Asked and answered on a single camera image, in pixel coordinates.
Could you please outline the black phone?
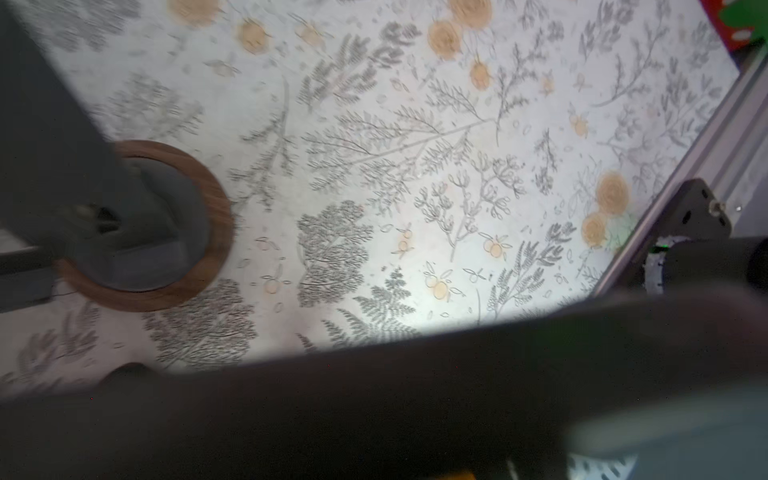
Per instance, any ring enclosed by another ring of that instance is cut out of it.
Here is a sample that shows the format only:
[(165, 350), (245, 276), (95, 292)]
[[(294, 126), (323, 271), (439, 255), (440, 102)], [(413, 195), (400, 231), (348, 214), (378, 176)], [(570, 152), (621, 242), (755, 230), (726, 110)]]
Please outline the black phone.
[(5, 479), (410, 479), (704, 443), (767, 453), (767, 300), (600, 298), (541, 319), (152, 376), (1, 409)]

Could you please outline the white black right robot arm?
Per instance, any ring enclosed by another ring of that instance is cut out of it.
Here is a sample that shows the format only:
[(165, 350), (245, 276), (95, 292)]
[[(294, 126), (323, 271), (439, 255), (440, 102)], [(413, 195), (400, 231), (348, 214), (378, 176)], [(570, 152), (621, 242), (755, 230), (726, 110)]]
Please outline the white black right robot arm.
[(698, 283), (735, 283), (767, 291), (765, 237), (694, 240), (660, 237), (643, 266), (643, 286), (650, 294)]

